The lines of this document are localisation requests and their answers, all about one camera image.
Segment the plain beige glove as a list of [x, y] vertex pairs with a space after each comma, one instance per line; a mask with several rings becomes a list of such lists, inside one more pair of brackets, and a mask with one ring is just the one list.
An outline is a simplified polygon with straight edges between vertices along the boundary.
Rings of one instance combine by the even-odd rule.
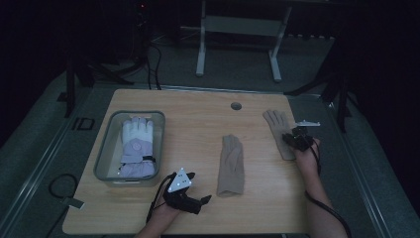
[[218, 196], [243, 194], [245, 167], [243, 144], [234, 135], [224, 136], [218, 174]]

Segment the beige glove with dark button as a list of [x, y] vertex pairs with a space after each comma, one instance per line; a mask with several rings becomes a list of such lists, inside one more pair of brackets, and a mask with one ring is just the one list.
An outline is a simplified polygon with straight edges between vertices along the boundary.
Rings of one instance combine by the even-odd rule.
[[285, 161], [293, 161], [295, 156], [289, 146], [282, 140], [282, 136], [290, 130], [286, 114], [277, 110], [267, 110], [262, 114], [267, 122], [277, 148]]

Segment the black floor socket frame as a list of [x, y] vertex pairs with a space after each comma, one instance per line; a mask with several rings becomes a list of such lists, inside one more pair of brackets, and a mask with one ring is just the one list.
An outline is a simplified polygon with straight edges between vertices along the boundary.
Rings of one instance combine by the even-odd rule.
[[71, 127], [72, 130], [76, 131], [90, 131], [93, 129], [95, 120], [86, 117], [77, 117]]

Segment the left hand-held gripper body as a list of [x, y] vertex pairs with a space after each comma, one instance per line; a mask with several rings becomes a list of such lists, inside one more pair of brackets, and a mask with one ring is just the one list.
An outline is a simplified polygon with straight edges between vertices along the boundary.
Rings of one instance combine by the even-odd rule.
[[199, 213], [202, 205], [201, 201], [186, 194], [191, 186], [192, 181], [188, 178], [184, 168], [181, 168], [177, 173], [170, 176], [170, 182], [163, 193], [164, 201], [172, 208], [189, 213]]

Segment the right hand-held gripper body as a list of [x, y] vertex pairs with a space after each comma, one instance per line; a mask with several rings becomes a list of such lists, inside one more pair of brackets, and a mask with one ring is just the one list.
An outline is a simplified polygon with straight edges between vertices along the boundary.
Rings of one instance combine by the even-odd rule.
[[319, 122], [301, 121], [292, 129], [291, 147], [301, 152], [309, 149], [314, 144], [314, 139], [308, 135], [308, 127], [319, 127]]

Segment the grey plastic bin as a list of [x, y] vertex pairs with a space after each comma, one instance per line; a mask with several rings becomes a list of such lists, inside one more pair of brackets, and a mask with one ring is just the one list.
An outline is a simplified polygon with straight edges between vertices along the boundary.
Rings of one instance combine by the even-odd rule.
[[[156, 172], [146, 178], [121, 178], [121, 157], [123, 155], [122, 126], [133, 117], [144, 117], [154, 122], [154, 158]], [[154, 186], [159, 181], [161, 151], [165, 117], [159, 111], [117, 111], [112, 114], [96, 159], [95, 176], [109, 185]]]

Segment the person's right hand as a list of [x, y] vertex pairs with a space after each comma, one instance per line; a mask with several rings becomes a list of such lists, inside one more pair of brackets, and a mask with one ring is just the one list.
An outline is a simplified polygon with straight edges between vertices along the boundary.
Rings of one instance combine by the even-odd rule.
[[314, 139], [312, 146], [304, 152], [293, 150], [297, 166], [306, 186], [319, 178], [319, 140]]

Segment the grey flat floor tag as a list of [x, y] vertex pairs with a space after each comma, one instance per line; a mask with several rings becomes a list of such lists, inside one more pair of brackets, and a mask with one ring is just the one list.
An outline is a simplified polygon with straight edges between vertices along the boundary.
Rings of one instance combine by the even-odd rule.
[[73, 197], [65, 197], [61, 202], [66, 206], [73, 207], [76, 209], [82, 209], [84, 206], [83, 201]]

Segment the black tripod stand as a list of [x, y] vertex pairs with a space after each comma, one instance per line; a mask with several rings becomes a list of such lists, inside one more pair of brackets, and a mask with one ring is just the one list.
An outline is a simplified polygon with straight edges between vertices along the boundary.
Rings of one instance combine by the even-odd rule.
[[343, 44], [336, 39], [324, 58], [315, 77], [310, 82], [296, 89], [286, 91], [285, 95], [297, 96], [309, 91], [323, 83], [326, 84], [320, 98], [323, 102], [331, 104], [338, 99], [336, 122], [340, 130], [345, 133], [345, 119], [347, 116], [347, 98], [349, 92], [349, 60]]
[[123, 76], [144, 66], [150, 45], [147, 0], [65, 0], [61, 29], [66, 55], [66, 115], [75, 107], [75, 83], [91, 87], [94, 74], [128, 84]]

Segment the white metal stand frame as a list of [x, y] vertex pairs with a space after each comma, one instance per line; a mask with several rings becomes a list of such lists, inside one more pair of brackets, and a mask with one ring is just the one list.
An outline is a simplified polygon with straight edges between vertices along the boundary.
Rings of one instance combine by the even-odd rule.
[[200, 15], [200, 42], [197, 57], [197, 65], [195, 74], [203, 76], [205, 70], [206, 60], [206, 33], [225, 33], [238, 35], [251, 35], [263, 37], [275, 37], [276, 42], [268, 54], [271, 73], [275, 82], [282, 81], [277, 55], [280, 45], [285, 36], [285, 30], [288, 25], [288, 20], [291, 15], [292, 7], [285, 8], [281, 20], [265, 20], [265, 19], [251, 19], [208, 15], [206, 11], [207, 0], [201, 0], [201, 15]]

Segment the purple and white ski glove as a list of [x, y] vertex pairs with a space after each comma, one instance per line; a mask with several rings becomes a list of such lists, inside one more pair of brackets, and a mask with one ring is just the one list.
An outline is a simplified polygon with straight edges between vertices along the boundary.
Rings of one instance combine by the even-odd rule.
[[133, 117], [122, 126], [123, 155], [121, 178], [146, 178], [156, 172], [154, 158], [154, 122]]

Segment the person's left hand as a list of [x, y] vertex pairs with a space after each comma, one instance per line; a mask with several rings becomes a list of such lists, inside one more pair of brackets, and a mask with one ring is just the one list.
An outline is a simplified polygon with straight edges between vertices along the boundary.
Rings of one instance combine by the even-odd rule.
[[166, 229], [180, 214], [180, 210], [168, 206], [166, 203], [159, 205], [153, 209], [152, 217], [149, 224], [153, 227]]

